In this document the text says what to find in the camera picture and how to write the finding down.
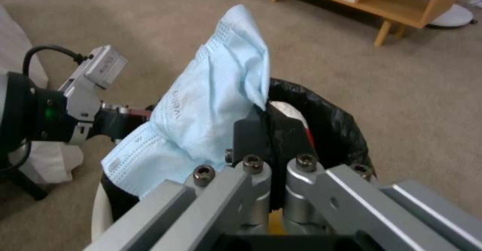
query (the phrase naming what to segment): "black garbage bag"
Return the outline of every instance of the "black garbage bag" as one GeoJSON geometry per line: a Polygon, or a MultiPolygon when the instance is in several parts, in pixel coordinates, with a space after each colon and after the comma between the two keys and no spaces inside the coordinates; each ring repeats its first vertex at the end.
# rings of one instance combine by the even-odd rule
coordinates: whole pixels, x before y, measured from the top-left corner
{"type": "MultiPolygon", "coordinates": [[[[274,78],[270,80],[269,100],[287,102],[303,114],[323,167],[363,164],[375,173],[365,138],[351,114],[303,86],[274,78]]],[[[113,220],[139,201],[137,196],[112,184],[105,174],[101,183],[110,201],[113,220]]]]}

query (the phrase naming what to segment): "trash can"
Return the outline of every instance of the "trash can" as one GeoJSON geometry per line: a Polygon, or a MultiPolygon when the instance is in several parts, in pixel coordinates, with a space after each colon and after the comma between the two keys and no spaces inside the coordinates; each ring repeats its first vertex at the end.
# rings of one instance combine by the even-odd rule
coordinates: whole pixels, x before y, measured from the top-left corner
{"type": "MultiPolygon", "coordinates": [[[[365,138],[351,114],[301,85],[274,78],[270,80],[268,101],[287,102],[301,112],[323,167],[360,164],[375,174],[365,138]]],[[[103,174],[93,207],[92,241],[138,201],[103,174]]]]}

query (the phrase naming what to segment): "green led light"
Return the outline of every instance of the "green led light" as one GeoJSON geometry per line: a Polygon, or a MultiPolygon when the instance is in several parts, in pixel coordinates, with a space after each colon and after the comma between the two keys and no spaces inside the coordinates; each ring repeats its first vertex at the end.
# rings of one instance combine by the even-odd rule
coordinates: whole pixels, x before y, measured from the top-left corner
{"type": "Polygon", "coordinates": [[[48,120],[52,120],[55,118],[55,110],[52,108],[45,109],[45,118],[48,120]]]}

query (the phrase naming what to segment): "black tripod leg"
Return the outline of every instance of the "black tripod leg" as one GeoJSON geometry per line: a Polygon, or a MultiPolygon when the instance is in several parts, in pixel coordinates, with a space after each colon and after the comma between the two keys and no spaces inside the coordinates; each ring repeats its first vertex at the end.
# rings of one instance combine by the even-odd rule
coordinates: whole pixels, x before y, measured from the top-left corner
{"type": "MultiPolygon", "coordinates": [[[[8,155],[2,155],[0,157],[0,167],[9,167],[11,164],[8,161],[8,155]]],[[[23,174],[19,169],[12,169],[5,172],[5,177],[10,179],[15,185],[22,188],[29,195],[31,195],[35,200],[42,200],[47,196],[47,192],[36,185],[31,179],[29,179],[25,174],[23,174]]]]}

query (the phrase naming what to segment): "screw hole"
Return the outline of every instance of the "screw hole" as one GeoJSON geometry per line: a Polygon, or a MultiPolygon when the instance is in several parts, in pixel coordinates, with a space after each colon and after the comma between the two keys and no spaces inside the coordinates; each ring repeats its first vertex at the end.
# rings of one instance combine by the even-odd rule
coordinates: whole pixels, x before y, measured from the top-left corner
{"type": "Polygon", "coordinates": [[[198,173],[199,174],[207,174],[207,173],[209,173],[209,168],[201,167],[201,168],[198,169],[198,173]]]}
{"type": "Polygon", "coordinates": [[[355,166],[355,170],[356,171],[359,171],[359,172],[362,172],[362,173],[365,173],[366,172],[366,168],[362,165],[356,165],[355,166]]]}
{"type": "Polygon", "coordinates": [[[253,163],[253,162],[257,162],[258,161],[258,158],[256,156],[253,156],[253,155],[250,155],[248,156],[248,158],[246,159],[249,163],[253,163]]]}
{"type": "Polygon", "coordinates": [[[300,160],[302,160],[303,162],[314,162],[314,158],[313,158],[313,155],[310,155],[310,154],[300,154],[298,156],[298,158],[300,160]]]}
{"type": "Polygon", "coordinates": [[[338,204],[338,200],[336,200],[336,198],[334,198],[334,197],[331,197],[331,198],[330,198],[330,205],[331,205],[335,210],[337,210],[338,207],[340,206],[340,205],[338,204]]]}

